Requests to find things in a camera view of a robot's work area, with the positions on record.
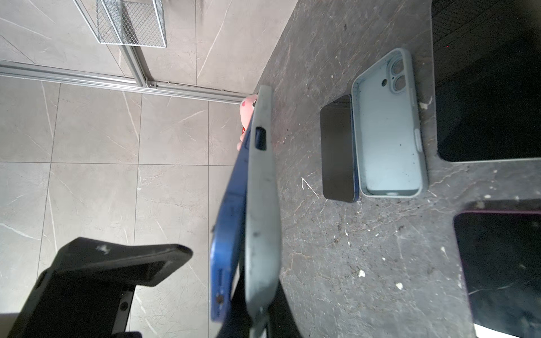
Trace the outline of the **light case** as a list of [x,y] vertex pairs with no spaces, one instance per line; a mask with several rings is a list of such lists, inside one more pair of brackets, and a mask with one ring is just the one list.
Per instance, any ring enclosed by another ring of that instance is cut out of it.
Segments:
[[249,139],[245,229],[245,301],[252,319],[250,337],[260,337],[268,322],[281,268],[281,221],[271,141],[273,89],[262,85]]
[[411,54],[393,49],[352,83],[354,147],[366,197],[413,198],[428,186]]

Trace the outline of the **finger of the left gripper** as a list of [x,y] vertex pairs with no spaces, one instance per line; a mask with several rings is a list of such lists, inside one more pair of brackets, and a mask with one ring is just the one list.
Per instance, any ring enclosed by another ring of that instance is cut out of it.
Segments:
[[78,237],[59,249],[52,270],[65,276],[155,287],[192,257],[193,251],[179,244],[128,246]]

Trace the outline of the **phone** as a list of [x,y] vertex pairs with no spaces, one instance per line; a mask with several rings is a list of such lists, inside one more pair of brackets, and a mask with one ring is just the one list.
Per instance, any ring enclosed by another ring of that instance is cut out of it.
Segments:
[[210,252],[210,315],[211,320],[216,323],[222,323],[230,311],[232,282],[245,232],[251,129],[246,129],[214,225]]
[[359,178],[349,94],[321,109],[320,131],[323,195],[326,199],[353,203],[359,198]]
[[540,336],[540,212],[465,211],[454,231],[477,337]]
[[431,22],[438,156],[539,158],[539,1],[434,1]]

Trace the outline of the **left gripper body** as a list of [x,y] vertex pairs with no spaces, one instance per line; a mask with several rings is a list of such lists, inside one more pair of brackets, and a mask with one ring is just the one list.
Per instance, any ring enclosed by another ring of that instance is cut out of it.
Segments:
[[141,337],[127,330],[135,284],[104,274],[38,277],[8,337]]

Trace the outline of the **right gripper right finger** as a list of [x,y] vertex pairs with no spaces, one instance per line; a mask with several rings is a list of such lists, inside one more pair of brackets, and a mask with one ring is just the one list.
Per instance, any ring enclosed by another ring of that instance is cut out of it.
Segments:
[[269,309],[268,337],[302,338],[281,283]]

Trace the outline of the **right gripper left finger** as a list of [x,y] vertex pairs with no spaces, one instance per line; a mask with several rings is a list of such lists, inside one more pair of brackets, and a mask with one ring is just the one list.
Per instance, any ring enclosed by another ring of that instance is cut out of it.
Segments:
[[230,312],[223,322],[216,338],[248,338],[249,314],[245,300],[245,272],[240,278],[231,301]]

